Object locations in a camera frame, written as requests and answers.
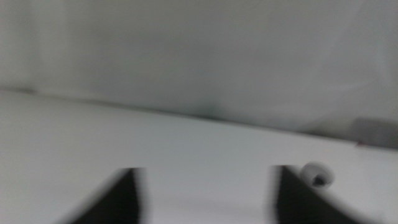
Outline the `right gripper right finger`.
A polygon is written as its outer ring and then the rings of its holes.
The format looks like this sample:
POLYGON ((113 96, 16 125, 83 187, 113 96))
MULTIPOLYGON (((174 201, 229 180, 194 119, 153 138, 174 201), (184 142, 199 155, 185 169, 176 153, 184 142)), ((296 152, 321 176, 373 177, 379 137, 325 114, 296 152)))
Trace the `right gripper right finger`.
POLYGON ((360 224, 312 190, 290 166, 276 166, 274 215, 281 224, 360 224))

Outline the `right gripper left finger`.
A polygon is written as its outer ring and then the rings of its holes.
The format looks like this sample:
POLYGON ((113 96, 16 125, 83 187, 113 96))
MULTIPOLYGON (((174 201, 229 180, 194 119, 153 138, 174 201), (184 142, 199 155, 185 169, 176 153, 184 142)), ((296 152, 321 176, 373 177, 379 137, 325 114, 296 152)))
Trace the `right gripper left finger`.
POLYGON ((122 169, 105 188, 94 194, 70 224, 140 224, 146 212, 142 169, 122 169))

